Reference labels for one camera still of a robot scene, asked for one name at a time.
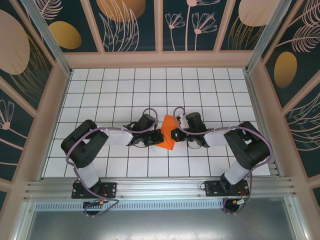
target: orange block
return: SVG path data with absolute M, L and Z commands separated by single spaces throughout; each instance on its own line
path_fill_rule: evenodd
M 174 116 L 165 115 L 161 127 L 161 133 L 163 134 L 164 141 L 156 144 L 156 146 L 173 150 L 176 141 L 171 138 L 171 131 L 176 128 L 177 125 L 175 124 Z

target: black mounting plate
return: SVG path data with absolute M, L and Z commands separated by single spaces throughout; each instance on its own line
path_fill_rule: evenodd
M 248 182 L 246 180 L 241 180 L 236 184 L 233 189 L 230 189 L 228 193 L 226 193 L 221 187 L 220 181 L 205 181 L 204 182 L 205 195 L 207 197 L 225 197 L 225 196 L 241 196 L 241 191 L 246 195 L 249 195 L 249 187 Z
M 117 192 L 116 182 L 102 182 L 100 186 L 100 191 L 97 194 L 102 197 L 114 199 L 116 198 L 116 192 Z M 98 199 L 98 197 L 93 196 L 91 193 L 87 192 L 87 190 L 79 182 L 73 184 L 71 198 L 72 199 Z

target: purple cable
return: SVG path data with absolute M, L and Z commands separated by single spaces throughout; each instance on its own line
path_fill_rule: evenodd
M 183 130 L 179 123 L 178 123 L 178 120 L 176 118 L 176 111 L 178 109 L 182 109 L 183 110 L 183 114 L 186 115 L 186 111 L 185 109 L 182 107 L 182 106 L 178 106 L 176 107 L 174 110 L 173 110 L 173 120 L 174 120 L 174 123 L 175 125 L 177 126 L 177 128 L 182 131 L 183 133 L 185 134 L 189 134 L 189 135 L 203 135 L 203 134 L 208 134 L 208 133 L 211 133 L 211 132 L 215 132 L 215 131 L 221 131 L 221 130 L 230 130 L 230 129 L 241 129 L 241 130 L 245 130 L 249 133 L 252 133 L 253 135 L 256 135 L 258 138 L 260 138 L 265 144 L 266 146 L 268 147 L 269 149 L 269 152 L 270 152 L 270 155 L 269 157 L 267 158 L 266 161 L 262 162 L 262 163 L 259 163 L 258 165 L 254 166 L 244 177 L 247 178 L 250 176 L 250 189 L 249 189 L 249 196 L 248 196 L 248 199 L 250 199 L 251 197 L 251 190 L 252 190 L 252 172 L 253 170 L 255 170 L 256 168 L 258 167 L 261 167 L 262 165 L 265 165 L 267 164 L 268 162 L 270 162 L 270 160 L 273 158 L 273 155 L 274 155 L 274 152 L 272 150 L 272 146 L 271 144 L 259 133 L 255 132 L 255 131 L 252 131 L 251 129 L 249 128 L 246 128 L 246 127 L 242 127 L 242 126 L 229 126 L 229 127 L 218 127 L 218 128 L 213 128 L 211 130 L 208 130 L 208 131 L 204 131 L 204 132 L 189 132 L 189 131 L 186 131 L 186 130 Z M 226 209 L 225 205 L 226 205 L 226 201 L 228 200 L 228 198 L 224 199 L 223 200 L 223 205 L 222 205 L 222 209 L 223 211 L 226 213 L 226 214 L 230 214 L 232 213 L 231 211 L 229 211 L 228 209 Z M 238 213 L 242 212 L 242 210 L 245 208 L 245 205 L 238 211 Z
M 80 177 L 80 175 L 79 175 L 79 173 L 78 173 L 77 167 L 75 166 L 75 164 L 74 164 L 73 162 L 70 162 L 70 161 L 69 161 L 69 158 L 70 158 L 70 155 L 71 155 L 72 151 L 76 148 L 76 146 L 77 146 L 82 140 L 84 140 L 87 136 L 89 136 L 90 134 L 92 134 L 92 133 L 94 133 L 94 132 L 96 132 L 96 131 L 100 131 L 100 130 L 102 130 L 102 131 L 103 131 L 103 130 L 121 130 L 121 131 L 128 132 L 128 133 L 132 133 L 132 134 L 142 134 L 142 133 L 145 133 L 145 132 L 150 131 L 152 128 L 154 128 L 154 126 L 155 126 L 155 125 L 157 124 L 157 122 L 158 122 L 158 113 L 157 113 L 156 110 L 154 110 L 153 108 L 149 107 L 149 108 L 146 108 L 146 109 L 143 111 L 142 115 L 145 114 L 145 112 L 146 112 L 147 110 L 152 110 L 152 111 L 154 111 L 154 113 L 155 113 L 155 121 L 154 121 L 154 123 L 152 124 L 152 126 L 149 127 L 149 128 L 147 128 L 146 130 L 142 130 L 142 131 L 132 131 L 132 130 L 128 130 L 128 129 L 120 128 L 120 127 L 97 127 L 97 128 L 95 128 L 95 129 L 92 129 L 91 131 L 87 132 L 87 133 L 86 133 L 85 135 L 83 135 L 82 137 L 80 137 L 80 139 L 75 142 L 75 144 L 70 148 L 70 150 L 69 150 L 68 153 L 66 154 L 66 157 L 65 157 L 66 163 L 72 166 L 73 171 L 74 171 L 77 179 L 78 179 L 79 182 L 82 184 L 82 186 L 85 188 L 85 190 L 87 190 L 89 193 L 91 193 L 93 196 L 95 196 L 95 197 L 97 197 L 97 198 L 99 198 L 99 199 L 106 200 L 106 201 L 108 201 L 108 202 L 109 202 L 109 201 L 115 202 L 115 203 L 112 204 L 110 207 L 108 207 L 106 210 L 101 211 L 101 212 L 99 212 L 99 213 L 97 213 L 97 214 L 95 214 L 95 215 L 89 215 L 89 214 L 87 213 L 87 209 L 88 209 L 89 207 L 93 206 L 94 204 L 88 205 L 88 206 L 84 209 L 84 213 L 86 214 L 87 217 L 88 217 L 88 216 L 92 216 L 92 218 L 94 218 L 94 217 L 98 217 L 98 216 L 101 216 L 101 215 L 105 214 L 105 213 L 108 212 L 111 208 L 113 208 L 115 205 L 117 205 L 117 204 L 119 203 L 119 200 L 118 200 L 118 199 L 114 199 L 114 198 L 108 198 L 108 197 L 100 196 L 100 195 L 94 193 L 93 191 L 91 191 L 90 188 L 88 188 L 88 187 L 85 185 L 84 181 L 81 179 L 81 177 Z

